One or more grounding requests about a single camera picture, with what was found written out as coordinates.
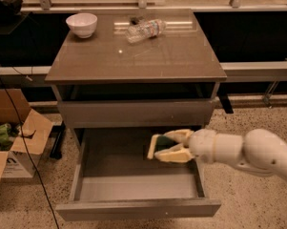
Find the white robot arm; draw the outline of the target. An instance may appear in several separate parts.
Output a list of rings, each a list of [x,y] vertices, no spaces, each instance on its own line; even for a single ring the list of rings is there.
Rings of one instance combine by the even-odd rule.
[[[169,131],[153,135],[147,158],[175,163],[192,159],[218,162],[254,176],[276,175],[287,181],[287,143],[264,129],[252,130],[245,136],[208,129]]]

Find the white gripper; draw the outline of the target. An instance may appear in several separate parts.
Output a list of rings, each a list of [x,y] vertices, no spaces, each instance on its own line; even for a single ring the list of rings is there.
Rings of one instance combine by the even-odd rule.
[[[186,163],[192,158],[205,163],[214,163],[214,143],[216,131],[200,129],[179,129],[164,134],[167,138],[181,144],[154,153],[161,162]]]

